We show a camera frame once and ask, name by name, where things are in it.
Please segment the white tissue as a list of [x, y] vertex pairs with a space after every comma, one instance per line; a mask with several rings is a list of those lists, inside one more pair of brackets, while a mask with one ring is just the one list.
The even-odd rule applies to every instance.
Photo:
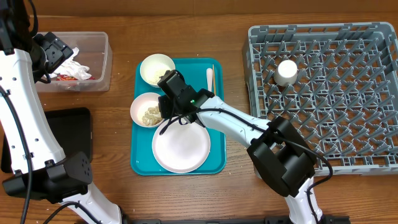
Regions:
[[58, 75], [68, 75], [75, 77], [78, 80], [89, 80], [92, 78], [89, 74], [90, 68], [81, 65], [79, 62], [74, 61], [74, 58], [79, 54], [79, 48], [73, 48], [73, 54], [70, 58], [66, 59], [53, 73], [50, 74], [50, 78], [56, 78]]

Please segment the red snack wrapper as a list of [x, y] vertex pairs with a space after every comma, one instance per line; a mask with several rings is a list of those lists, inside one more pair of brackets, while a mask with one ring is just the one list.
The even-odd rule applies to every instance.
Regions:
[[58, 75], [58, 76], [55, 78], [55, 80], [56, 80], [56, 81], [78, 81], [77, 78], [71, 77], [71, 76], [68, 76], [68, 75]]

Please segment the pink bowl with cereal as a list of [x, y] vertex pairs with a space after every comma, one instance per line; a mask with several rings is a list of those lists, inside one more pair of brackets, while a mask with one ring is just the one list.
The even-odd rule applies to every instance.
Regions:
[[164, 122], [160, 115], [159, 96], [157, 93], [143, 93], [132, 102], [130, 115], [137, 125], [154, 128]]

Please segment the white bowl with crumbs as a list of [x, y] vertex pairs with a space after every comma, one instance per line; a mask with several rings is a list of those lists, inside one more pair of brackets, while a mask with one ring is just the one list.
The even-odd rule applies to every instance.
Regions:
[[146, 57], [139, 68], [141, 78], [155, 88], [159, 87], [157, 84], [167, 70], [175, 70], [175, 64], [164, 54], [152, 54]]

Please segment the white plastic fork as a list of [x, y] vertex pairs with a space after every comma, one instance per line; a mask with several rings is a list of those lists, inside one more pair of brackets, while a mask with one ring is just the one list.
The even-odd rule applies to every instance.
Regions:
[[206, 69], [206, 82], [207, 82], [207, 90], [212, 91], [213, 88], [213, 69]]

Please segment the wooden chopstick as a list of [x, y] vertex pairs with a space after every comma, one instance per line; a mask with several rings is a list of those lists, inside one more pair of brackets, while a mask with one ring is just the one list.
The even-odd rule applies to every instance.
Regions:
[[213, 72], [213, 93], [216, 95], [216, 77], [215, 77], [215, 66], [212, 65]]

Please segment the white round plate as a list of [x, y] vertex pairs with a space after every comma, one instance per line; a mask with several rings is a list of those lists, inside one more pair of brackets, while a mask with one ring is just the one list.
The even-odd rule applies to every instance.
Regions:
[[184, 174], [198, 169], [207, 159], [211, 141], [208, 131], [200, 125], [172, 123], [164, 133], [162, 123], [152, 138], [155, 160], [165, 170]]

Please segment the white plastic cup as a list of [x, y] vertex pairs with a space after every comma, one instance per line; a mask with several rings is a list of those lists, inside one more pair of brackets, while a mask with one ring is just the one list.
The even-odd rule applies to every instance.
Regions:
[[275, 71], [274, 80], [280, 86], [293, 85], [298, 77], [298, 66], [292, 60], [282, 61]]

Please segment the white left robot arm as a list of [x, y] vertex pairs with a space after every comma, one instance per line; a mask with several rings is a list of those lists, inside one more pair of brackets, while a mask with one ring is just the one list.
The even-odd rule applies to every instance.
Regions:
[[49, 32], [27, 38], [32, 46], [1, 51], [1, 124], [10, 147], [14, 176], [6, 193], [29, 201], [48, 200], [68, 207], [87, 223], [127, 223], [121, 208], [93, 183], [90, 160], [82, 151], [66, 156], [47, 122], [35, 83], [72, 55]]

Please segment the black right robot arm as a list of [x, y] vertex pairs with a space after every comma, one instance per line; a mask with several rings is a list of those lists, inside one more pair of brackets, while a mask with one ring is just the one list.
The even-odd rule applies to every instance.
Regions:
[[285, 198], [291, 223], [323, 221], [313, 192], [315, 165], [322, 157], [289, 120], [277, 116], [269, 121], [243, 113], [211, 91], [195, 91], [178, 70], [167, 70], [158, 86], [164, 92], [160, 112], [169, 125], [196, 123], [240, 142], [258, 176]]

